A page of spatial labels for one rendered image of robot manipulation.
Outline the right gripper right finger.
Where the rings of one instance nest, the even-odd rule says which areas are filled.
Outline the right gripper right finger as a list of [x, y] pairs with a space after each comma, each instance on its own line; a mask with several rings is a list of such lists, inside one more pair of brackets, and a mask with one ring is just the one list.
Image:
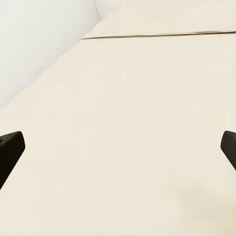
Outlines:
[[225, 131], [220, 146], [222, 151], [236, 170], [236, 133]]

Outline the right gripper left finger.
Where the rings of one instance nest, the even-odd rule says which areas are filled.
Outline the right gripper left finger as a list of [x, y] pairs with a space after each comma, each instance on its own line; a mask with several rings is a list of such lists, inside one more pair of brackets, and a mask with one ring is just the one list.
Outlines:
[[26, 149], [22, 131], [0, 136], [0, 190]]

